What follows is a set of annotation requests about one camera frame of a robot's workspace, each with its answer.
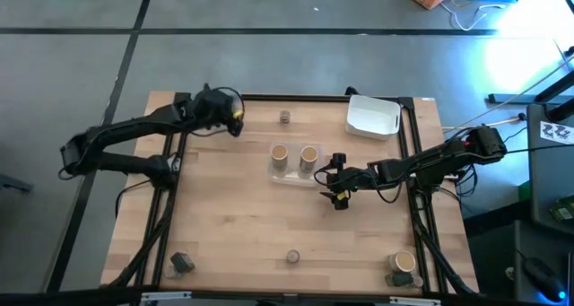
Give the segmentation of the dark grey desk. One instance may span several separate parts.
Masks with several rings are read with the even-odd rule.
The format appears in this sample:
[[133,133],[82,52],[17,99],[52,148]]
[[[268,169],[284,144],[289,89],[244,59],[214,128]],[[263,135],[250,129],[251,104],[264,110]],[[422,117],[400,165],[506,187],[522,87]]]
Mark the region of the dark grey desk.
[[[570,294],[574,290],[574,270],[570,269],[571,258],[574,258],[574,237],[522,221],[515,221],[513,228],[515,299],[523,303],[547,306],[574,306],[574,302],[570,300]],[[541,259],[559,277],[565,293],[562,301],[548,300],[531,283],[523,268],[525,258]]]

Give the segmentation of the green circuit board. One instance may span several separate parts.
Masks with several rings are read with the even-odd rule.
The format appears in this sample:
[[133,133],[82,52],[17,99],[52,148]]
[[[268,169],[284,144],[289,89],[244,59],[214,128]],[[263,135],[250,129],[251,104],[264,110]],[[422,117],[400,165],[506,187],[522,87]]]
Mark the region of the green circuit board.
[[574,220],[574,195],[556,200],[550,208],[550,213],[559,223]]

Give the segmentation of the paper cup bottom right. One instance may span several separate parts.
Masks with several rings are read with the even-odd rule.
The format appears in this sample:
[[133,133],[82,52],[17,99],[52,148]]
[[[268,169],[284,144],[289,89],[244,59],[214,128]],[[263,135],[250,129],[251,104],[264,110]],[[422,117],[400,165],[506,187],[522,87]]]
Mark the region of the paper cup bottom right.
[[416,259],[414,255],[407,250],[399,250],[397,253],[388,257],[390,268],[394,272],[412,272],[416,267]]

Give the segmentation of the black floor stand leg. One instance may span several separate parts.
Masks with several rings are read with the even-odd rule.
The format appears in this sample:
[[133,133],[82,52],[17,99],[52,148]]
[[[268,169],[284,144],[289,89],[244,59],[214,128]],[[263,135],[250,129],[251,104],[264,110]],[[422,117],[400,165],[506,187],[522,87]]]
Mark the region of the black floor stand leg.
[[490,104],[506,103],[512,105],[560,105],[569,100],[574,100],[574,70],[538,94],[518,96],[517,94],[491,93],[487,97]]

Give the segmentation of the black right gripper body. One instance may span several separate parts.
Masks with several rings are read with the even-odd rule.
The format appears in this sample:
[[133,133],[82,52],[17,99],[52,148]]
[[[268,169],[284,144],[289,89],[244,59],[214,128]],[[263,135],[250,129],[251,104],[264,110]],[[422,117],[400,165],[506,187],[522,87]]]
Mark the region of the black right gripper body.
[[331,166],[329,170],[329,190],[333,193],[370,189],[370,172],[368,170],[335,166]]

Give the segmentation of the spice jar black cap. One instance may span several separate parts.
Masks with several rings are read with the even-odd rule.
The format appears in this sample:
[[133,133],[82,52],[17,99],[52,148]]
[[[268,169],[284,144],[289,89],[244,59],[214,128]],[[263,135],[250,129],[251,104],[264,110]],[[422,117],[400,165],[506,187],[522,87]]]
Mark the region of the spice jar black cap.
[[399,272],[392,273],[385,276],[385,281],[388,286],[402,287],[413,283],[413,275],[411,273]]
[[170,262],[178,274],[185,274],[196,268],[190,256],[184,252],[176,252],[170,257]]

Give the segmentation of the yellow rod black knob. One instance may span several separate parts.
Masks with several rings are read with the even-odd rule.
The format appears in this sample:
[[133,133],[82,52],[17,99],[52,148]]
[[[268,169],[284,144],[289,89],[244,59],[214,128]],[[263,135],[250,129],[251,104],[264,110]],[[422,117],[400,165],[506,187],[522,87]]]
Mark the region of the yellow rod black knob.
[[[497,122],[486,123],[485,125],[487,127],[496,127],[499,125],[515,123],[515,122],[520,122],[520,121],[526,121],[526,114],[525,113],[519,113],[513,118],[509,118],[509,119],[505,119],[505,120],[501,120],[501,121],[497,121]],[[443,132],[449,132],[452,130],[463,130],[463,129],[465,129],[465,127],[442,127],[441,129]]]

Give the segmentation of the black aluminium table frame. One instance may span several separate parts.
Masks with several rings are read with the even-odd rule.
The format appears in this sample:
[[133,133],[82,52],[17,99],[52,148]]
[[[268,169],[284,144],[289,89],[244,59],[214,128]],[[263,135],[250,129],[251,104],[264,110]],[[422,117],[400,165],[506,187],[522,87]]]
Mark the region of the black aluminium table frame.
[[[276,142],[320,144],[326,155],[345,153],[357,167],[439,144],[435,102],[412,105],[404,121],[418,125],[418,141],[348,134],[343,96],[247,100],[239,137],[190,136],[170,231],[137,281],[193,292],[391,294],[388,257],[415,249],[406,192],[358,192],[337,211],[319,187],[272,182],[267,163]],[[282,110],[291,113],[287,125],[279,121]],[[296,264],[286,262],[290,249],[300,253]],[[187,253],[196,268],[167,279],[163,270],[176,252]]]

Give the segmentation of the silver aluminium bracket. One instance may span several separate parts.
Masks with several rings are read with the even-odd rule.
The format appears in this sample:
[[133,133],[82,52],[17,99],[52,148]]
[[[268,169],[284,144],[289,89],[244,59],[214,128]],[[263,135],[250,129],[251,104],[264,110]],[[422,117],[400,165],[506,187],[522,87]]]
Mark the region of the silver aluminium bracket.
[[401,306],[442,306],[441,300],[399,297],[399,296],[390,296],[389,303]]
[[142,293],[140,302],[162,302],[191,299],[191,292],[148,292]]

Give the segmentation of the clear plastic bin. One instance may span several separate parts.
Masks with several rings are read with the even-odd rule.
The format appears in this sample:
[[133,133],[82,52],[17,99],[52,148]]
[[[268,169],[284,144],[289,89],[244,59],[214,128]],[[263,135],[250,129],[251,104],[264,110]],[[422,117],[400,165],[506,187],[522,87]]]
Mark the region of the clear plastic bin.
[[[275,144],[284,144],[289,150],[288,167],[284,171],[276,171],[272,167],[270,151]],[[303,173],[300,171],[300,151],[305,146],[315,146],[319,152],[319,158],[314,170],[311,173]],[[272,143],[269,149],[267,174],[272,182],[293,185],[299,187],[313,188],[318,185],[314,178],[314,173],[321,167],[327,164],[328,159],[324,153],[324,149],[320,144],[307,144],[307,143],[285,143],[276,142]]]

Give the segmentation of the tall spice jar tan lid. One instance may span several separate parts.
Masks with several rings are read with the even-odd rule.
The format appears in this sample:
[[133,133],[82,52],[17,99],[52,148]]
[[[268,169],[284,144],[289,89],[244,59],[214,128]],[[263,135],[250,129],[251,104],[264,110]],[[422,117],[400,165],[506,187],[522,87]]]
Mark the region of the tall spice jar tan lid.
[[284,144],[275,144],[270,151],[272,167],[284,171],[288,167],[289,150]]
[[300,151],[299,168],[303,173],[311,173],[319,158],[318,149],[315,146],[305,146]]

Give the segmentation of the black side desk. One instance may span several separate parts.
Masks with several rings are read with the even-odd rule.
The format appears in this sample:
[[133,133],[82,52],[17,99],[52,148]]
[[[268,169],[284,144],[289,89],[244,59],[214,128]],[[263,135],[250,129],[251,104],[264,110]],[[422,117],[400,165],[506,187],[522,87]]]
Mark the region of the black side desk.
[[540,137],[540,122],[574,127],[574,116],[553,122],[552,107],[531,104],[526,108],[531,215],[534,222],[574,235],[574,220],[557,222],[550,208],[556,200],[574,195],[574,144],[560,144]]

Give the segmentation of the black computer mouse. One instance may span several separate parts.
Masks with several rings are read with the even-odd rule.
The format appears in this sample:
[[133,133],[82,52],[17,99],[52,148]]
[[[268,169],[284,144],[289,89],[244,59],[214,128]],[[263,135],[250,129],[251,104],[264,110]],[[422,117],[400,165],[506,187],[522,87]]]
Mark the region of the black computer mouse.
[[522,267],[531,284],[550,302],[562,302],[567,294],[558,275],[540,258],[525,258]]

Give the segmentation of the black crossbeam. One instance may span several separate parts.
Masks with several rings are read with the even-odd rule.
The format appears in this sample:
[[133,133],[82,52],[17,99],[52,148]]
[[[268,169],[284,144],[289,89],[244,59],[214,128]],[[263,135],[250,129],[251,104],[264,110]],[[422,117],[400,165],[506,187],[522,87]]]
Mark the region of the black crossbeam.
[[358,302],[389,303],[390,296],[441,300],[442,306],[547,306],[523,303],[512,299],[491,298],[483,294],[424,293],[407,296],[399,293],[389,295],[324,294],[324,293],[234,293],[207,291],[160,291],[152,285],[134,287],[104,287],[89,290],[48,293],[0,293],[0,306],[100,306],[140,302],[141,294],[148,292],[191,292],[191,299],[254,300],[264,302]]

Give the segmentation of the white printed paper sheet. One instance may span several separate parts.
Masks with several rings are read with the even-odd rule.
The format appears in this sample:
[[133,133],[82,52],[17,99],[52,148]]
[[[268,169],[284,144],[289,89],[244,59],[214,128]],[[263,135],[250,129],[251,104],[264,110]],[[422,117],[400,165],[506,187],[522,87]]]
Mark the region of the white printed paper sheet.
[[540,137],[560,144],[574,144],[574,127],[541,121]]

